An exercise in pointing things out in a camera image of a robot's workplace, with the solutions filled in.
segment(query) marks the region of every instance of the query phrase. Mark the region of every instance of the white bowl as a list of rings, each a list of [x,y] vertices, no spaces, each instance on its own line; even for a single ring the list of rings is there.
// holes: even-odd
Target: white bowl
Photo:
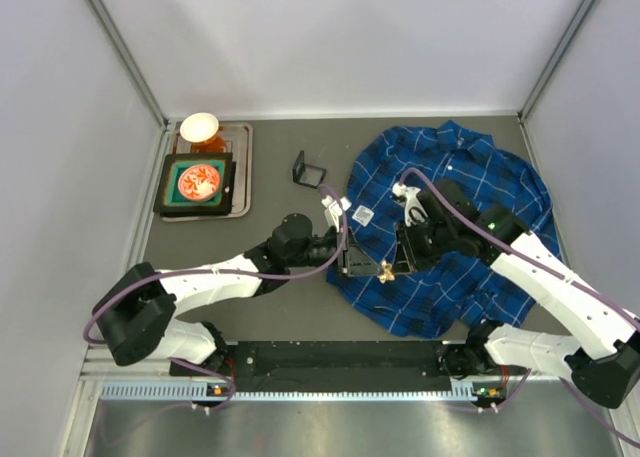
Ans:
[[[180,125],[180,135],[187,142],[199,144],[216,135],[219,128],[220,122],[218,122],[215,115],[200,112],[184,119],[184,122]]]

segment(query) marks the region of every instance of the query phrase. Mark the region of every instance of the white wall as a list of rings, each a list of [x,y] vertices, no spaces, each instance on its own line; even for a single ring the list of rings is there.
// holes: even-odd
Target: white wall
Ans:
[[[580,0],[105,0],[164,112],[516,110]]]
[[[0,0],[0,455],[57,450],[158,126],[84,0]]]
[[[571,264],[640,312],[640,10],[601,0],[528,128]]]

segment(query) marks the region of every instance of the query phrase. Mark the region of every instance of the metal floor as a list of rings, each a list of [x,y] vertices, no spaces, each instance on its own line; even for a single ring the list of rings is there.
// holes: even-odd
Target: metal floor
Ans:
[[[107,438],[117,440],[166,406],[101,402]],[[236,403],[220,414],[176,409],[122,444],[94,429],[87,457],[387,457],[622,455],[610,434],[559,382],[528,382],[495,414],[426,403]]]

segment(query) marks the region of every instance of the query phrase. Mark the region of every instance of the orange plate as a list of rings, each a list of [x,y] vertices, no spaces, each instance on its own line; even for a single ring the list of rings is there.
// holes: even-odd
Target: orange plate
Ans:
[[[178,179],[178,190],[193,202],[204,202],[213,197],[220,187],[220,173],[215,167],[197,164],[185,170]]]

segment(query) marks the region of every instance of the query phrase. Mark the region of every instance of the shirt collar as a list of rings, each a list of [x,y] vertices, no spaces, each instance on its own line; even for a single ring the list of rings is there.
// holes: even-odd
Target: shirt collar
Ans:
[[[464,149],[476,160],[485,162],[493,151],[490,135],[474,132],[449,120],[437,129],[438,147],[444,152]]]

